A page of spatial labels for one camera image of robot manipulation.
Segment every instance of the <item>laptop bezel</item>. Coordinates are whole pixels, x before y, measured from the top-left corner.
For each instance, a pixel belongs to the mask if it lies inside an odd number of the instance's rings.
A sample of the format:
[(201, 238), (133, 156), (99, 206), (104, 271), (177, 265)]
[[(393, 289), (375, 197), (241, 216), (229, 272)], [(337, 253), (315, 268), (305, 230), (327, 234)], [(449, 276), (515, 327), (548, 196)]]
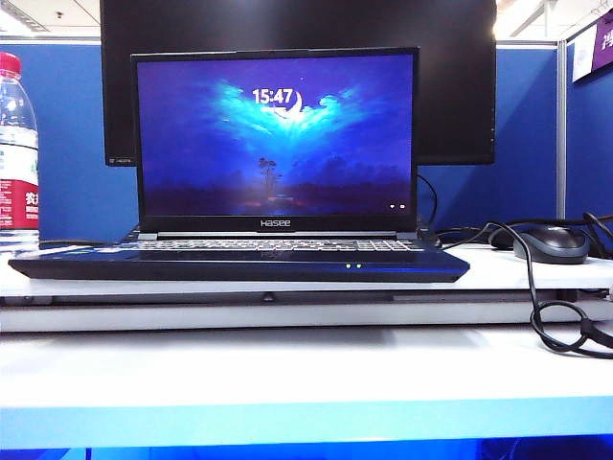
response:
[(334, 215), (334, 216), (148, 216), (142, 167), (139, 92), (137, 66), (140, 62), (185, 61), (210, 59), (266, 59), (266, 58), (336, 58), (411, 55), (413, 57), (412, 124), (411, 139), (416, 138), (416, 99), (419, 96), (419, 48), (350, 48), (326, 50), (269, 50), (196, 53), (152, 53), (131, 55), (134, 113), (135, 157), (137, 158), (138, 206), (141, 232), (414, 232), (417, 227), (417, 162), (415, 142), (410, 152), (410, 202), (409, 212), (401, 215)]

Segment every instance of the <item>laptop screen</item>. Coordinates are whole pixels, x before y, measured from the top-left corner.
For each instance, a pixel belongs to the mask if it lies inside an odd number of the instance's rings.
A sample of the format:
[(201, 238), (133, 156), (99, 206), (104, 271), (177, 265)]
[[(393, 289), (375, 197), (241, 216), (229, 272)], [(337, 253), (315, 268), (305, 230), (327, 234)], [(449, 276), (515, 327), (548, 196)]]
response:
[(151, 217), (411, 216), (415, 50), (137, 58)]

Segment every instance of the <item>red bottle label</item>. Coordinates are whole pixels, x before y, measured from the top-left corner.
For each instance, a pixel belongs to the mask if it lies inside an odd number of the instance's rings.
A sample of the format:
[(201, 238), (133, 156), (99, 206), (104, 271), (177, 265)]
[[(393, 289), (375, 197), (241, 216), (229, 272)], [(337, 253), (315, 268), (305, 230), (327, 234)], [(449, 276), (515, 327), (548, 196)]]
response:
[(0, 179), (0, 229), (38, 228), (38, 186)]

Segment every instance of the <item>computer mouse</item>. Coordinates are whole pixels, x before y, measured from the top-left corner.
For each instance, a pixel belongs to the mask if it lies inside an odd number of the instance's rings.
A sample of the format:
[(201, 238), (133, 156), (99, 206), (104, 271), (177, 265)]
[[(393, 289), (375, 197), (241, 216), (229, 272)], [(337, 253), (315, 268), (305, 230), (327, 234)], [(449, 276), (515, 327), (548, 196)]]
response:
[[(566, 227), (536, 225), (519, 232), (530, 249), (533, 262), (543, 264), (583, 264), (590, 251), (590, 241), (580, 232)], [(513, 242), (515, 256), (526, 259), (524, 248)]]

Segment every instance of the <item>bottle cap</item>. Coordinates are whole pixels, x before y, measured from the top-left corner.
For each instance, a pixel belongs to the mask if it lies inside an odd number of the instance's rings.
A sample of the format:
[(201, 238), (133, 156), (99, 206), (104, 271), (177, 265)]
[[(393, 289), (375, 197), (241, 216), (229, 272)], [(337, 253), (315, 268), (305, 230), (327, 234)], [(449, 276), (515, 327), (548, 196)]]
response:
[(21, 75), (21, 60), (16, 55), (0, 52), (0, 71), (11, 73), (13, 76)]

